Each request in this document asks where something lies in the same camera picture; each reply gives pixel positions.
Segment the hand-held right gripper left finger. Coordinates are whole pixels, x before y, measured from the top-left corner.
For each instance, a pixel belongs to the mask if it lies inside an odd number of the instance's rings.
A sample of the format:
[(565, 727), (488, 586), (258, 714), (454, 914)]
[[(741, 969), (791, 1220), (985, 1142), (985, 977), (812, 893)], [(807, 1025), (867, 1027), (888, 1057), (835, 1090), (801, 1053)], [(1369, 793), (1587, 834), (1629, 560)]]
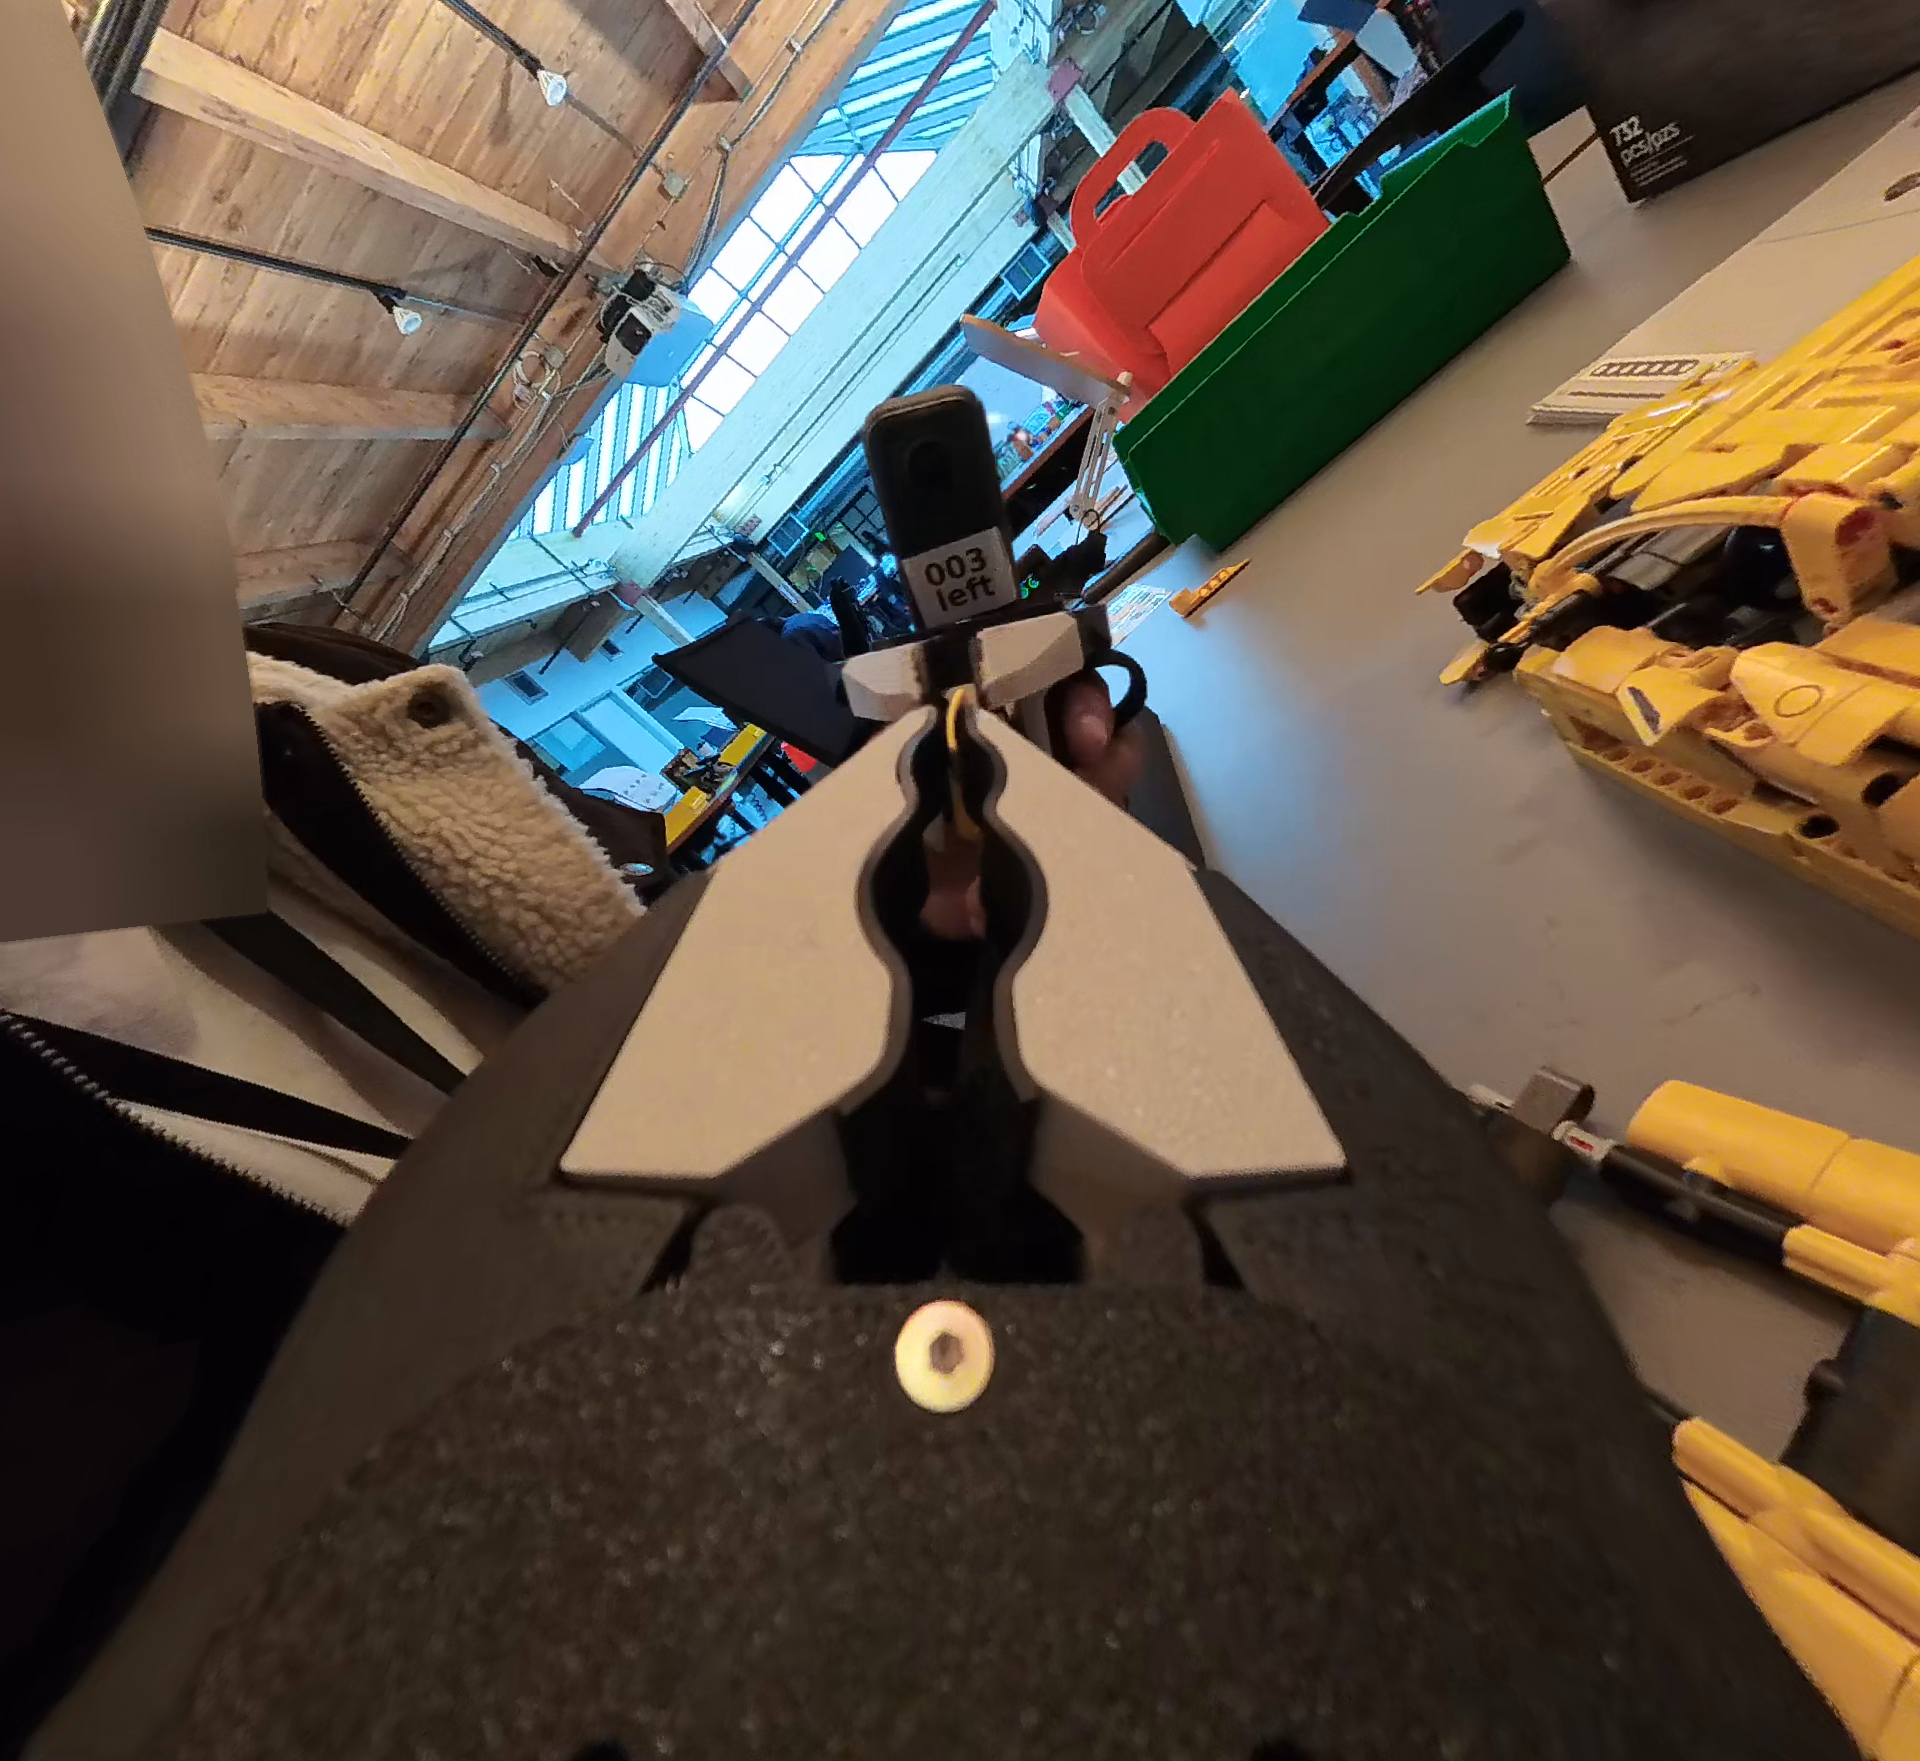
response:
[(911, 987), (874, 903), (918, 819), (921, 707), (694, 886), (561, 1156), (569, 1186), (764, 1210), (822, 1240), (851, 1210), (841, 1122), (904, 1063)]

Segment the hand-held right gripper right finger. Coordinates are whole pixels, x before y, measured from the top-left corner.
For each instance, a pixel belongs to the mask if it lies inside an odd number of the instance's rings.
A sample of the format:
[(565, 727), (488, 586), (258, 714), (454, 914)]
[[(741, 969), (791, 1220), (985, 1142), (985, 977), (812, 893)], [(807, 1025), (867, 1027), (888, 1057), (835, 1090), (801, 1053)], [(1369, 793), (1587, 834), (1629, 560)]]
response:
[(979, 896), (1014, 933), (995, 1037), (1034, 1112), (1025, 1175), (1088, 1240), (1348, 1159), (1197, 869), (991, 711), (969, 740)]

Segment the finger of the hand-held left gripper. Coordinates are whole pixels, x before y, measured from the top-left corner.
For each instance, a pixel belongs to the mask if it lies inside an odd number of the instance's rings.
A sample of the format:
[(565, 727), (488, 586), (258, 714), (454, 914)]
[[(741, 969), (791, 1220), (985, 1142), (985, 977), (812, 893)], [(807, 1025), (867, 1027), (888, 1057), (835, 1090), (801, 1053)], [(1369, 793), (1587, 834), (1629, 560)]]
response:
[(1085, 639), (1074, 616), (991, 623), (971, 639), (971, 687), (985, 709), (1018, 709), (1084, 666)]
[(841, 666), (841, 693), (851, 719), (888, 727), (942, 697), (939, 649), (929, 641), (907, 641), (851, 656)]

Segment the yellow brick door panel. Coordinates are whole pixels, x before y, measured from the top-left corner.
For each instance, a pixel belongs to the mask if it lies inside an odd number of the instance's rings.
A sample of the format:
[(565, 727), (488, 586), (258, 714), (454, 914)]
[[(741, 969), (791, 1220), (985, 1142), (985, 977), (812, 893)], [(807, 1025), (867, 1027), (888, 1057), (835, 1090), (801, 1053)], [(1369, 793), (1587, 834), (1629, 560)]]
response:
[(979, 847), (995, 763), (978, 739), (978, 689), (959, 684), (942, 704), (945, 830), (958, 847)]

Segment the yellow brick car model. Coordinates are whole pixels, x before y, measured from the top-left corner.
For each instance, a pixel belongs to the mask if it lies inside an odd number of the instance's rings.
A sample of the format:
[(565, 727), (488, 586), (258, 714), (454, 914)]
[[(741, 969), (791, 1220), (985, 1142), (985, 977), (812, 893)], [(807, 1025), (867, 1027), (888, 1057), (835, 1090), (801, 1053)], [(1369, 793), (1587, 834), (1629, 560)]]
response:
[(1565, 753), (1917, 934), (1917, 264), (1604, 430), (1424, 583)]

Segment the person's left hand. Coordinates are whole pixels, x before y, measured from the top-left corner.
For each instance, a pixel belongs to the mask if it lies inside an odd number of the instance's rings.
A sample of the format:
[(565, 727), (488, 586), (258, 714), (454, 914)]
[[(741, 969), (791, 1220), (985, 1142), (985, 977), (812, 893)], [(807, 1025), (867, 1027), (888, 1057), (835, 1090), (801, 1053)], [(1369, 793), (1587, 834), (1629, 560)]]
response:
[(1118, 724), (1105, 680), (1088, 669), (1045, 694), (1054, 759), (1118, 809), (1129, 809), (1145, 763), (1138, 724)]

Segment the wooden document stand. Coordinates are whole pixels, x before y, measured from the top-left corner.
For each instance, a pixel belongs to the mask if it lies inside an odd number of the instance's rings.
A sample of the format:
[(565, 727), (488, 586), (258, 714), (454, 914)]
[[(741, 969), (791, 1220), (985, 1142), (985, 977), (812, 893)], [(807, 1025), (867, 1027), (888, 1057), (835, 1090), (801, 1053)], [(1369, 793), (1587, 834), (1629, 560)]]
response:
[(1077, 536), (1104, 533), (1118, 513), (1119, 496), (1131, 486), (1127, 480), (1108, 483), (1108, 468), (1118, 458), (1115, 436), (1119, 424), (1131, 420), (1142, 407), (1134, 377), (1129, 371), (1105, 377), (1094, 366), (1054, 351), (1031, 336), (1012, 331), (971, 313), (964, 316), (959, 336), (978, 357), (1022, 380), (1054, 390), (1061, 397), (1081, 407), (1081, 418), (1085, 420), (1081, 464), (1062, 499), (1041, 516), (1041, 529), (1069, 521)]

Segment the ceiling mounted device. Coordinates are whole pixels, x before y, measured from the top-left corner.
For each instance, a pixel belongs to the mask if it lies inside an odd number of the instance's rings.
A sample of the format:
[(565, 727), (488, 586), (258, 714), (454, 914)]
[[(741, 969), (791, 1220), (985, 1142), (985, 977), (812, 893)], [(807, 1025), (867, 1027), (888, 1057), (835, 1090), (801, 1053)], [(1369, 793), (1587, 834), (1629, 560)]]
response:
[(681, 291), (655, 273), (655, 264), (635, 264), (621, 280), (607, 283), (595, 318), (601, 357), (611, 377), (628, 380), (638, 357), (665, 338), (682, 318)]

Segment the red plastic carry case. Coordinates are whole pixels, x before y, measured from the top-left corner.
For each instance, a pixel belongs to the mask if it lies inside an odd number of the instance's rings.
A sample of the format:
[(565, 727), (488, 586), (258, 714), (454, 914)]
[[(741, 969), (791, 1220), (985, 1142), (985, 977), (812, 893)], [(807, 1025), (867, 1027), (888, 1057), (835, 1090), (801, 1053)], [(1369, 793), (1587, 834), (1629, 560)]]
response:
[(1149, 108), (1074, 190), (1074, 246), (1048, 276), (1038, 340), (1149, 401), (1327, 233), (1241, 94), (1199, 118)]

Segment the green storage bin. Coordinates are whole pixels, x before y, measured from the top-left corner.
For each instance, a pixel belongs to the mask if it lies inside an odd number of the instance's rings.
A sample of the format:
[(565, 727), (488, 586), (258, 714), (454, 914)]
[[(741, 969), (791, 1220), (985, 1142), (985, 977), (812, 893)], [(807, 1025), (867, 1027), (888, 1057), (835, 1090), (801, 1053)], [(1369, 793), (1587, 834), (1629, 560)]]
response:
[(1522, 307), (1571, 248), (1504, 91), (1387, 168), (1129, 427), (1154, 533), (1227, 553)]

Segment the yellow brick rear subassembly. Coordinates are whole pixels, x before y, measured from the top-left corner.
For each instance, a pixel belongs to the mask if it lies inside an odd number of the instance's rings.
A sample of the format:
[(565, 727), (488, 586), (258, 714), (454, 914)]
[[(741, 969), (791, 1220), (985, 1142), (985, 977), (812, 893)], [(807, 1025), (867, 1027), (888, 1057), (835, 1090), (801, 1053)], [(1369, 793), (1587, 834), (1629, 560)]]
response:
[(1587, 1170), (1645, 1219), (1855, 1309), (1779, 1462), (1648, 1400), (1698, 1522), (1861, 1756), (1914, 1759), (1917, 1156), (1687, 1080), (1624, 1139), (1591, 1127), (1589, 1083), (1548, 1069), (1518, 1097), (1469, 1102), (1541, 1199)]

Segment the open instruction booklet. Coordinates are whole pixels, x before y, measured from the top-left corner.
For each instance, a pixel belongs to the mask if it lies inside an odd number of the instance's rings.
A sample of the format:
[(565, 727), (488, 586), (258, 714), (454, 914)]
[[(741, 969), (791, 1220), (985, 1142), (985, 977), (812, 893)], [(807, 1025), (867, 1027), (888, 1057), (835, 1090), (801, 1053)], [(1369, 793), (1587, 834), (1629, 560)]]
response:
[(1917, 261), (1917, 80), (1898, 80), (1691, 187), (1578, 227), (1571, 278), (1612, 340), (1562, 366), (1529, 430), (1604, 430), (1758, 366)]

